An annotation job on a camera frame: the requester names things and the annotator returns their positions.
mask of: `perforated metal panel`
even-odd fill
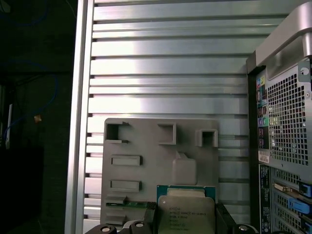
[[[288,201],[287,199],[282,196],[282,195],[279,195],[279,194],[274,194],[274,202],[275,203],[278,203],[279,205],[282,205],[283,207],[285,207],[286,209],[294,212],[296,215],[299,215],[299,212],[294,210],[294,209],[289,209],[288,208]]]
[[[294,228],[299,229],[300,228],[300,220],[296,219],[292,215],[290,215],[288,212],[284,211],[283,209],[276,207],[275,213],[281,217],[283,220],[285,220],[288,224],[292,225]]]
[[[293,184],[293,188],[299,179],[309,181],[312,170],[311,82],[300,73],[306,62],[294,64],[276,77],[265,77],[270,155],[266,163],[278,169],[273,171],[276,178]]]
[[[280,220],[276,220],[276,222],[277,222],[277,227],[279,230],[294,234],[294,232],[287,225],[285,225],[283,222],[281,222]]]
[[[304,86],[293,74],[268,88],[271,157],[308,166]]]
[[[297,185],[299,184],[300,177],[298,175],[294,175],[292,173],[285,172],[283,170],[278,170],[278,169],[274,169],[274,175],[277,178],[286,180],[290,183],[297,184]]]

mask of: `blue latch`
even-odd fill
[[[312,185],[299,181],[299,192],[306,197],[312,197]]]
[[[309,215],[311,212],[310,205],[306,204],[300,199],[288,198],[288,208],[295,209],[296,211]]]
[[[312,224],[304,216],[300,217],[301,231],[306,234],[312,234]]]

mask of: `blue cable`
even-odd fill
[[[43,21],[47,17],[47,15],[48,15],[48,0],[44,0],[44,2],[45,2],[45,10],[44,10],[43,15],[41,17],[39,17],[38,19],[30,22],[30,23],[19,23],[19,22],[16,22],[15,20],[13,20],[9,16],[7,16],[6,15],[7,13],[0,14],[0,17],[3,18],[4,20],[6,20],[6,21],[16,25],[16,26],[33,26],[33,25]]]
[[[39,67],[39,68],[41,68],[41,69],[43,69],[43,70],[47,70],[47,69],[46,69],[44,66],[42,66],[41,64],[35,63],[35,62],[31,62],[31,61],[23,61],[23,60],[20,60],[20,61],[11,61],[11,62],[7,62],[7,63],[5,63],[5,64],[12,63],[12,62],[13,62],[13,63],[28,63],[28,64],[31,64],[31,65],[33,65],[33,66]],[[28,116],[33,116],[33,115],[35,115],[35,114],[40,113],[41,111],[43,111],[45,108],[47,108],[47,107],[54,101],[54,99],[56,98],[56,96],[57,96],[57,94],[58,94],[59,81],[58,81],[58,77],[57,77],[56,75],[53,75],[53,74],[52,74],[52,75],[50,75],[50,76],[53,76],[53,77],[54,77],[54,80],[55,80],[54,94],[53,94],[52,98],[51,98],[45,105],[43,105],[42,107],[40,107],[40,108],[38,108],[38,109],[36,109],[36,110],[34,110],[34,111],[28,113],[28,114],[24,114],[24,115],[21,116],[20,118],[18,118],[18,119],[16,119],[15,121],[13,121],[13,122],[11,123],[11,125],[8,126],[8,127],[5,129],[5,131],[4,131],[3,135],[2,135],[3,140],[6,140],[6,134],[7,134],[7,132],[9,131],[10,128],[12,128],[14,125],[16,125],[17,123],[19,123],[19,122],[22,121],[23,119],[27,118]]]

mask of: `mesh grille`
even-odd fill
[[[304,98],[297,74],[268,88],[271,157],[308,166]]]
[[[281,221],[278,221],[277,222],[277,227],[279,230],[281,231],[286,231],[286,232],[289,232],[289,233],[292,233],[294,234],[294,232],[292,230],[290,230],[284,223],[282,223]]]
[[[275,202],[277,202],[278,204],[282,205],[283,207],[288,208],[288,201],[286,198],[284,198],[283,196],[280,196],[278,194],[275,194]],[[299,212],[296,211],[295,209],[289,209],[292,212],[294,212],[295,214],[299,215]]]
[[[285,212],[284,210],[282,210],[281,208],[278,208],[278,207],[277,207],[276,213],[279,217],[281,217],[287,223],[292,225],[294,228],[296,228],[298,230],[300,229],[300,222],[297,219],[295,219],[294,217],[292,217],[290,214],[288,214],[287,212]]]
[[[275,169],[275,176],[280,178],[280,179],[287,180],[290,183],[294,183],[294,184],[299,185],[300,177],[297,175],[294,175],[292,173]]]

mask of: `white label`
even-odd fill
[[[258,160],[260,162],[269,163],[269,161],[270,161],[270,152],[258,151]]]

